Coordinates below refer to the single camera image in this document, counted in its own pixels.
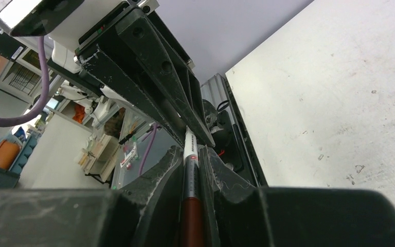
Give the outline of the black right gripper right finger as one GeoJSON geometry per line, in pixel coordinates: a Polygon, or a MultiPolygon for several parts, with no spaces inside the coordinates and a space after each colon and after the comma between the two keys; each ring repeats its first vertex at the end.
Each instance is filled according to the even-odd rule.
{"type": "Polygon", "coordinates": [[[206,246],[395,246],[395,208],[362,189],[256,187],[199,148],[206,246]]]}

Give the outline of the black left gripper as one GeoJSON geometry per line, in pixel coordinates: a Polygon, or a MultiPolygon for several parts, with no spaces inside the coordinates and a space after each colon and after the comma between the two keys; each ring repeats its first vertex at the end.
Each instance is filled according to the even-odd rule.
{"type": "Polygon", "coordinates": [[[215,146],[191,59],[155,11],[126,9],[85,40],[76,54],[91,77],[160,124],[178,143],[184,143],[190,128],[201,144],[215,146]]]}

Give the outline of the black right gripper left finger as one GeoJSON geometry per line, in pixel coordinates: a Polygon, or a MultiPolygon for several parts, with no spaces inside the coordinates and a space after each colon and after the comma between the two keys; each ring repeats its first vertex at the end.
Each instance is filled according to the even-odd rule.
{"type": "Polygon", "coordinates": [[[178,246],[183,152],[122,189],[0,190],[0,246],[178,246]]]}

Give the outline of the white whiteboard marker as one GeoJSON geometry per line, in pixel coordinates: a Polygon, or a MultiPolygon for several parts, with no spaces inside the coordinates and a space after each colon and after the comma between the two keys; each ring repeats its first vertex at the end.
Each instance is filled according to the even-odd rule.
{"type": "Polygon", "coordinates": [[[180,246],[204,246],[202,202],[199,193],[197,138],[186,129],[184,146],[184,185],[181,204],[180,246]]]}

